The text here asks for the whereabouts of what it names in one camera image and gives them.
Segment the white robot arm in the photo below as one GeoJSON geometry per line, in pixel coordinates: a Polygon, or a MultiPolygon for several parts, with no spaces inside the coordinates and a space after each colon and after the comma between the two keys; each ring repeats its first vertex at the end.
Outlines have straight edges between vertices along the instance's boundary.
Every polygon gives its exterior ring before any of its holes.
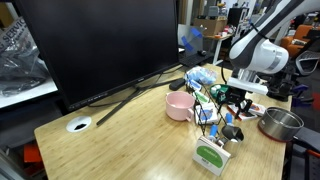
{"type": "Polygon", "coordinates": [[[320,9],[320,0],[276,0],[275,4],[229,49],[234,69],[227,84],[245,92],[286,102],[295,80],[308,76],[319,62],[319,39],[310,40],[294,57],[269,38],[282,25],[303,13],[320,9]]]}

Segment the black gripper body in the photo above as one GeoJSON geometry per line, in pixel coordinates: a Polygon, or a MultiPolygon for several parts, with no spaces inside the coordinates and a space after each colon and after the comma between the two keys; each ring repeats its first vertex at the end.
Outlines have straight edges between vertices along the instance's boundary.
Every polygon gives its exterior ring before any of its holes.
{"type": "Polygon", "coordinates": [[[245,94],[245,90],[235,87],[227,87],[225,90],[218,91],[218,103],[240,103],[245,99],[245,94]]]}

